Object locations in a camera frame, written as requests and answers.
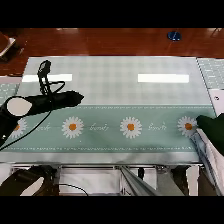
wooden floor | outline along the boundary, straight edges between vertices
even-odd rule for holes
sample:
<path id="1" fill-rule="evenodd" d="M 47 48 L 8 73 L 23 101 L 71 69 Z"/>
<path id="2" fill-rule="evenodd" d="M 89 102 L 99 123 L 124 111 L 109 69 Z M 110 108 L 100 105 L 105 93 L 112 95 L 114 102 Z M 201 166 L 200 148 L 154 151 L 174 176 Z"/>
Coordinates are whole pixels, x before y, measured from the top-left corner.
<path id="1" fill-rule="evenodd" d="M 172 42 L 167 33 L 181 32 Z M 20 49 L 0 62 L 0 75 L 23 74 L 28 57 L 65 55 L 196 56 L 224 58 L 224 29 L 218 28 L 20 28 Z"/>

flower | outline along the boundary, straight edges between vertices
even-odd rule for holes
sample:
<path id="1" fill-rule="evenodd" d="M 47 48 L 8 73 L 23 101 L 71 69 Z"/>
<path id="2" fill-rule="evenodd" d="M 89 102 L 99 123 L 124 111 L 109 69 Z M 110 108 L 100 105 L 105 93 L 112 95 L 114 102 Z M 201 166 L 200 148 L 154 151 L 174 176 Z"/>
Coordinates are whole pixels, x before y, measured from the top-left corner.
<path id="1" fill-rule="evenodd" d="M 20 119 L 18 121 L 18 125 L 16 126 L 16 128 L 14 129 L 14 131 L 12 132 L 12 134 L 10 135 L 11 138 L 17 138 L 19 137 L 20 135 L 23 134 L 23 131 L 25 131 L 27 128 L 27 125 L 26 125 L 26 120 L 25 119 Z"/>
<path id="2" fill-rule="evenodd" d="M 78 117 L 69 117 L 63 122 L 62 131 L 66 135 L 66 138 L 70 137 L 71 139 L 82 134 L 83 126 L 83 121 Z"/>
<path id="3" fill-rule="evenodd" d="M 141 134 L 140 131 L 142 130 L 140 121 L 134 117 L 126 117 L 126 119 L 123 119 L 120 127 L 120 131 L 123 131 L 123 135 L 126 135 L 126 138 L 130 139 L 139 136 Z"/>
<path id="4" fill-rule="evenodd" d="M 197 127 L 197 121 L 194 118 L 190 117 L 182 117 L 178 121 L 177 127 L 179 128 L 179 131 L 182 131 L 182 135 L 185 135 L 185 137 L 191 137 L 195 133 L 196 127 Z"/>

table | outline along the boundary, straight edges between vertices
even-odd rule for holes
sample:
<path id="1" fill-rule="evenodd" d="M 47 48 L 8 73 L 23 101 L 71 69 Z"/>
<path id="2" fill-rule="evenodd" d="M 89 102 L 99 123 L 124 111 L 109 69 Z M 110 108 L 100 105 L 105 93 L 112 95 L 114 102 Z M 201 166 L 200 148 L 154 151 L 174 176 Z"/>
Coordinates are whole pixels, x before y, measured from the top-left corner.
<path id="1" fill-rule="evenodd" d="M 199 162 L 189 134 L 196 128 L 197 116 L 215 117 L 215 113 L 196 58 L 33 57 L 28 60 L 25 82 L 20 84 L 17 95 L 40 94 L 34 75 L 44 60 L 52 62 L 49 77 L 66 77 L 63 91 L 75 90 L 85 98 L 76 108 L 54 111 L 38 130 L 1 152 L 0 161 Z M 147 74 L 151 82 L 138 82 L 139 74 Z M 169 83 L 154 80 L 158 76 L 170 80 L 175 74 Z M 13 133 L 7 143 L 29 131 L 44 116 L 23 119 L 22 132 Z"/>

blue object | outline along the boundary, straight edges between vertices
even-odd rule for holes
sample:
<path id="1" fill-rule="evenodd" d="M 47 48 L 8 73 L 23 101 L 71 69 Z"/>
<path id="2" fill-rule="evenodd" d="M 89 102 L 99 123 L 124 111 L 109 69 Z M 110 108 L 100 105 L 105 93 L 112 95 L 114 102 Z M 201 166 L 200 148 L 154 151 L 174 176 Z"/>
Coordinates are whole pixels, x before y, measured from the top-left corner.
<path id="1" fill-rule="evenodd" d="M 176 31 L 169 32 L 169 33 L 167 34 L 167 37 L 168 37 L 170 40 L 173 40 L 173 41 L 181 40 L 181 34 L 180 34 L 179 32 L 176 32 Z"/>

daisy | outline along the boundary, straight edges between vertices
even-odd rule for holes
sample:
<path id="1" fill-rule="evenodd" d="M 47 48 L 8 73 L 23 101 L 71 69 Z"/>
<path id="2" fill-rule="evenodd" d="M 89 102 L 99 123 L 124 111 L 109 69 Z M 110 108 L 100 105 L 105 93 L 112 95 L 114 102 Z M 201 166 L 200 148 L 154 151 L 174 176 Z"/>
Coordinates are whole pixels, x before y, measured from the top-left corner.
<path id="1" fill-rule="evenodd" d="M 17 138 L 19 137 L 20 135 L 23 134 L 23 131 L 25 131 L 27 128 L 27 125 L 26 125 L 26 120 L 25 119 L 20 119 L 18 121 L 18 125 L 16 126 L 16 128 L 14 129 L 14 131 L 12 132 L 12 134 L 10 135 L 11 138 Z"/>
<path id="2" fill-rule="evenodd" d="M 66 138 L 70 137 L 71 139 L 82 134 L 83 126 L 83 121 L 78 117 L 69 117 L 63 122 L 62 131 L 66 135 Z"/>
<path id="3" fill-rule="evenodd" d="M 190 117 L 182 117 L 178 121 L 177 127 L 179 128 L 179 131 L 182 131 L 182 135 L 185 135 L 185 137 L 191 137 L 196 131 L 197 128 L 197 121 L 194 118 Z"/>
<path id="4" fill-rule="evenodd" d="M 126 135 L 126 138 L 130 139 L 139 136 L 142 130 L 140 121 L 134 117 L 126 117 L 126 119 L 123 119 L 120 127 L 120 131 L 123 131 L 123 135 Z"/>

